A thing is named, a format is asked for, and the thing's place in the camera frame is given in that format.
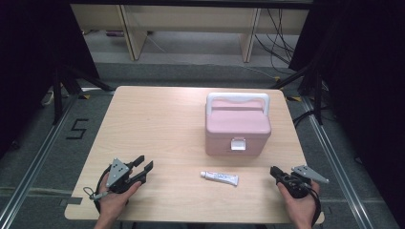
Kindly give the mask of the person's left hand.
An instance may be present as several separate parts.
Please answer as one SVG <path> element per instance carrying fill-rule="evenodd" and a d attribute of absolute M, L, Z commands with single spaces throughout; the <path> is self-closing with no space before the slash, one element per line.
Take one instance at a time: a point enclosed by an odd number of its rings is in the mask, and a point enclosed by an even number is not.
<path fill-rule="evenodd" d="M 122 194 L 109 194 L 103 197 L 100 203 L 100 214 L 97 220 L 98 224 L 112 224 L 122 214 L 129 198 L 138 190 L 141 182 L 137 181 L 127 191 Z"/>

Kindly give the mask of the white ointment tube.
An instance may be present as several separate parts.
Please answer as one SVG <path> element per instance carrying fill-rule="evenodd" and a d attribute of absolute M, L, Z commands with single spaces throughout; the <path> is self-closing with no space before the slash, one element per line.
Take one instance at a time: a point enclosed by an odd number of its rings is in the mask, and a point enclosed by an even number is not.
<path fill-rule="evenodd" d="M 217 181 L 220 183 L 230 184 L 233 186 L 237 186 L 239 183 L 238 176 L 233 176 L 233 175 L 228 175 L 228 174 L 223 174 L 223 173 L 202 171 L 202 172 L 200 172 L 200 176 L 207 180 Z"/>

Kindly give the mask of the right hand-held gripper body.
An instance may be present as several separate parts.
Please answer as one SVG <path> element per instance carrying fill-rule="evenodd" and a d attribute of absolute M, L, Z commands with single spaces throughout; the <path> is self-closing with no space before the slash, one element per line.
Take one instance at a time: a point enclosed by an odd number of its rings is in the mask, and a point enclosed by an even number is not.
<path fill-rule="evenodd" d="M 293 198 L 304 198 L 312 190 L 311 182 L 319 181 L 329 183 L 328 178 L 323 177 L 307 165 L 291 168 L 291 173 L 282 170 L 277 171 L 277 181 L 281 182 Z"/>

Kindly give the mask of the aluminium floor rail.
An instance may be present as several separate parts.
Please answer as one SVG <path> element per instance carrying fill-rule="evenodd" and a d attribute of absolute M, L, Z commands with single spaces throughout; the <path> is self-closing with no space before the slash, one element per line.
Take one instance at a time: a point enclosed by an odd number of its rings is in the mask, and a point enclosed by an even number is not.
<path fill-rule="evenodd" d="M 0 210 L 0 229 L 9 229 L 20 210 L 27 194 L 36 180 L 43 164 L 45 163 L 51 148 L 63 128 L 63 125 L 69 115 L 70 110 L 78 100 L 77 95 L 70 95 L 63 105 L 60 118 L 50 127 L 46 137 L 41 142 L 39 149 L 36 151 L 32 161 L 26 169 L 20 168 L 24 175 L 19 180 L 18 184 L 11 189 L 10 198 L 4 207 Z"/>
<path fill-rule="evenodd" d="M 367 213 L 367 210 L 361 201 L 359 195 L 355 191 L 348 174 L 346 173 L 343 165 L 338 158 L 330 139 L 324 129 L 324 126 L 319 122 L 319 118 L 315 114 L 311 114 L 309 117 L 310 123 L 314 132 L 317 135 L 318 140 L 326 154 L 326 157 L 330 163 L 331 169 L 336 177 L 343 196 L 345 197 L 354 219 L 356 220 L 360 229 L 374 229 L 373 223 Z"/>

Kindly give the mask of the beige wooden shelf unit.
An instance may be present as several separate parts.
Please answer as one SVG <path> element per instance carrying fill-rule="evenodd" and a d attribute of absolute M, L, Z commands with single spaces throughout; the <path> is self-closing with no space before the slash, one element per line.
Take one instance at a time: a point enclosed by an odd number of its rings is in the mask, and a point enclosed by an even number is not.
<path fill-rule="evenodd" d="M 140 57 L 149 31 L 226 32 L 239 35 L 248 62 L 256 34 L 299 35 L 307 10 L 72 4 L 84 31 L 122 31 L 130 58 Z"/>

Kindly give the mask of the person's right hand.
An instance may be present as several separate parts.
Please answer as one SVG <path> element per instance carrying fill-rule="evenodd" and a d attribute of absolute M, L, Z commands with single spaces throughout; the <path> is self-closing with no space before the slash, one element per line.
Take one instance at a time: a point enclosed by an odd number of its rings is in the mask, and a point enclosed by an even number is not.
<path fill-rule="evenodd" d="M 311 195 L 304 198 L 293 198 L 283 183 L 278 182 L 277 187 L 284 198 L 288 217 L 294 228 L 312 229 L 312 220 L 316 210 L 314 198 Z"/>

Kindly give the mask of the black metal stand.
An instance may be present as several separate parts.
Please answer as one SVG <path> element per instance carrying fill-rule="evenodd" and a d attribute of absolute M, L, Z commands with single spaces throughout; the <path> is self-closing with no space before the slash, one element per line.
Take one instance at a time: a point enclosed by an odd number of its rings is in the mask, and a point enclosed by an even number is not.
<path fill-rule="evenodd" d="M 314 96 L 314 107 L 308 111 L 308 115 L 314 115 L 319 125 L 323 124 L 321 117 L 321 102 L 322 102 L 322 77 L 321 74 L 311 65 L 307 65 L 296 73 L 293 73 L 284 80 L 276 82 L 271 89 L 280 90 L 287 84 L 302 78 L 302 81 L 297 89 L 299 95 Z"/>
<path fill-rule="evenodd" d="M 99 79 L 98 73 L 88 74 L 69 65 L 57 66 L 53 72 L 53 124 L 56 124 L 63 115 L 62 88 L 65 88 L 68 94 L 79 95 L 83 93 L 77 82 L 78 78 L 84 79 L 105 92 L 113 92 L 115 90 L 115 88 L 103 83 Z"/>

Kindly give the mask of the black curtain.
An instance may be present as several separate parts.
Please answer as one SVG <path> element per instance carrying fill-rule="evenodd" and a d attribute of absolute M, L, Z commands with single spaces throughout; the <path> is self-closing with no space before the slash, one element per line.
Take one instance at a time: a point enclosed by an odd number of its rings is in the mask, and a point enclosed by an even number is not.
<path fill-rule="evenodd" d="M 310 0 L 290 68 L 318 71 L 343 129 L 405 229 L 405 0 Z"/>
<path fill-rule="evenodd" d="M 98 72 L 69 0 L 0 0 L 0 158 L 56 71 Z"/>

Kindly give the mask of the pink box with white handle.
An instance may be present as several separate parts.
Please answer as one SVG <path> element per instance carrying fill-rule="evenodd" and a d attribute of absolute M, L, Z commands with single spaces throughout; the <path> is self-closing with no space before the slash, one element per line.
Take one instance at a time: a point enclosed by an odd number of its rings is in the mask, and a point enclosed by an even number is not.
<path fill-rule="evenodd" d="M 257 156 L 271 135 L 269 95 L 210 93 L 205 104 L 205 152 Z"/>

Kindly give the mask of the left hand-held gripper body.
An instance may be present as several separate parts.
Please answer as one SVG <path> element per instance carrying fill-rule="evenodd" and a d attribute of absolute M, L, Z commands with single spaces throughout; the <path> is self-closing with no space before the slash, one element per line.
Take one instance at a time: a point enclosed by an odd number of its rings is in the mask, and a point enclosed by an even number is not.
<path fill-rule="evenodd" d="M 116 194 L 122 194 L 127 191 L 135 183 L 132 177 L 130 177 L 132 169 L 127 167 L 127 163 L 114 158 L 112 164 L 107 169 L 109 172 L 106 182 L 108 190 Z"/>

